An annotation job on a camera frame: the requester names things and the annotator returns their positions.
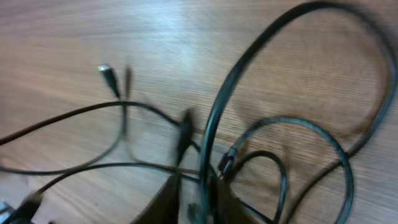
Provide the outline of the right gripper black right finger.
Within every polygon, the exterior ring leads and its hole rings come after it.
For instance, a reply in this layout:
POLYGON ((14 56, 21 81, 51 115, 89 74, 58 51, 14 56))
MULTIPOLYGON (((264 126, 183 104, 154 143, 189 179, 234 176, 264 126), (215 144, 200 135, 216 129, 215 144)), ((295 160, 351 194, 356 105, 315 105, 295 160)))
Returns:
POLYGON ((230 187, 223 180, 214 178, 216 202, 214 223, 216 224, 258 224, 240 206, 230 187))

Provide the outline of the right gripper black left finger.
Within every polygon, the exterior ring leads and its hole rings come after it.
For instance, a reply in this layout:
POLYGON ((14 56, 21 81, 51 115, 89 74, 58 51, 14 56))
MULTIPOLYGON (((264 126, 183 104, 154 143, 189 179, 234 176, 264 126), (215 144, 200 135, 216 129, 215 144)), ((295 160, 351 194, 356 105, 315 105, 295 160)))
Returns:
POLYGON ((131 223, 133 224, 176 224, 180 210, 179 175, 171 175, 157 195, 131 223))

